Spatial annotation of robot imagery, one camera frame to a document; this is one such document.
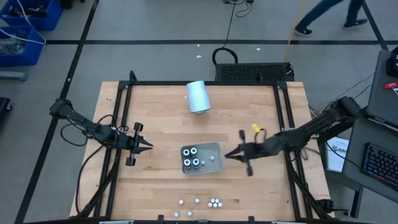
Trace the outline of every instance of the sneaker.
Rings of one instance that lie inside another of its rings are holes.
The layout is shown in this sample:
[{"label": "sneaker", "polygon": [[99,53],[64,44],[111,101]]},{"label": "sneaker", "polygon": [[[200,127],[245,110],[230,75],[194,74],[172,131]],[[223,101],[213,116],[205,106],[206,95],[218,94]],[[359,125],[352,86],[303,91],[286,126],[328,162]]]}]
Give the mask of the sneaker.
[{"label": "sneaker", "polygon": [[304,30],[299,30],[294,28],[294,33],[303,37],[311,37],[312,36],[312,30],[309,29],[304,29]]},{"label": "sneaker", "polygon": [[354,29],[356,27],[359,27],[365,23],[367,23],[368,20],[367,19],[358,19],[357,21],[355,21],[354,23],[350,23],[348,24],[347,22],[344,24],[343,29]]}]

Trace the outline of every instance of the person's leg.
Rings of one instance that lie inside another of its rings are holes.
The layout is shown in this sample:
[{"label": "person's leg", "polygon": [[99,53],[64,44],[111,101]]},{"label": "person's leg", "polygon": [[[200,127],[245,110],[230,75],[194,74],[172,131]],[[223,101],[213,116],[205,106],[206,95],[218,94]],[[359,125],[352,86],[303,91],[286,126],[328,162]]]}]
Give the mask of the person's leg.
[{"label": "person's leg", "polygon": [[315,6],[296,26],[296,30],[305,30],[315,20],[318,19],[322,14],[327,12],[332,6],[340,3],[343,0],[322,0],[317,6]]},{"label": "person's leg", "polygon": [[358,27],[368,22],[367,19],[358,19],[358,12],[363,2],[364,0],[351,0],[348,8],[347,21],[343,26],[344,29]]}]

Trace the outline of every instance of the yellow cable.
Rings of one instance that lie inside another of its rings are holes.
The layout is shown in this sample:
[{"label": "yellow cable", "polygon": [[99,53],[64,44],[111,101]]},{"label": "yellow cable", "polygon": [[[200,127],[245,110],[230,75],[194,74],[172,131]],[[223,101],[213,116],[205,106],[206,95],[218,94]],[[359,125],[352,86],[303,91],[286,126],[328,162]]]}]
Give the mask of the yellow cable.
[{"label": "yellow cable", "polygon": [[305,0],[301,0],[301,7],[300,7],[301,13],[299,15],[297,15],[296,21],[294,22],[292,32],[290,33],[290,38],[289,38],[289,42],[287,44],[286,53],[285,53],[285,62],[287,62],[287,59],[289,58],[289,49],[290,49],[290,43],[292,41],[293,34],[294,34],[294,28],[297,26],[297,24],[300,22],[301,18],[304,16],[304,5],[305,5]]}]

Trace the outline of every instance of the person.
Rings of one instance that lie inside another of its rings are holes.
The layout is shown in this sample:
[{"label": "person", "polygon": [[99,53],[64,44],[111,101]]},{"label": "person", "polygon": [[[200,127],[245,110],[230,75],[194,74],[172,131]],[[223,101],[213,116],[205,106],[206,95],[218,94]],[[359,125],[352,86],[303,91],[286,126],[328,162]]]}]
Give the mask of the person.
[{"label": "person", "polygon": [[[312,30],[307,27],[315,20],[318,19],[322,14],[327,12],[331,7],[337,5],[343,0],[322,0],[317,6],[315,6],[294,29],[294,32],[304,37],[310,37]],[[367,19],[358,19],[358,12],[361,9],[364,0],[351,0],[348,8],[348,14],[346,22],[343,25],[343,29],[353,29],[359,27],[368,22]]]}]

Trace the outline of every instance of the white cup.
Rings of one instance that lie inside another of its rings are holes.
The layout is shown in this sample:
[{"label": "white cup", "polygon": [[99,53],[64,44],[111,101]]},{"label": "white cup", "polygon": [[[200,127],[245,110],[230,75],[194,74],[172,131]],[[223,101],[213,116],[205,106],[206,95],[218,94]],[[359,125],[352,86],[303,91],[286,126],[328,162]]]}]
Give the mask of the white cup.
[{"label": "white cup", "polygon": [[191,113],[202,113],[210,110],[209,94],[205,88],[204,81],[195,81],[187,84],[189,110]]}]

